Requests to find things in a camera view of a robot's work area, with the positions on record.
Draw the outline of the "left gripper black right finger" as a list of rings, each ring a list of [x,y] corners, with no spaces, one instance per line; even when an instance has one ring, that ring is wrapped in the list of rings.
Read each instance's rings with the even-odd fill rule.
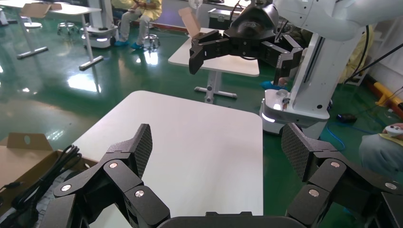
[[[403,225],[403,187],[350,162],[332,144],[306,137],[294,123],[280,130],[281,148],[304,182],[286,216],[317,228],[333,203],[348,209],[368,228]]]

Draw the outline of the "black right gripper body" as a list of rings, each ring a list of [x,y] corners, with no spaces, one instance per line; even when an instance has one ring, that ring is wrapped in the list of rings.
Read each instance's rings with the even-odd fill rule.
[[[228,54],[260,58],[264,52],[261,43],[275,36],[278,21],[278,10],[271,2],[247,6],[223,32],[229,40]]]

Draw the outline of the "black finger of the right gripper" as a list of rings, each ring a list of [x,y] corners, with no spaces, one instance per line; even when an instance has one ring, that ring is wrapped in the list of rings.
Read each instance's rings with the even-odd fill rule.
[[[191,40],[189,50],[189,72],[195,75],[205,60],[222,57],[231,53],[230,39],[225,38],[218,30],[197,35]]]
[[[303,48],[289,35],[276,40],[269,38],[260,43],[259,59],[275,68],[273,85],[283,77],[289,77],[299,66]]]

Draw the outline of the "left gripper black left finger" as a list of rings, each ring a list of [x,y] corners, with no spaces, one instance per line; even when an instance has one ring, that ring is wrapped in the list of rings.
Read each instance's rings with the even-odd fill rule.
[[[54,190],[42,228],[87,228],[115,205],[133,228],[156,228],[170,210],[142,176],[153,149],[151,127],[141,124],[133,138],[111,145],[93,167]]]

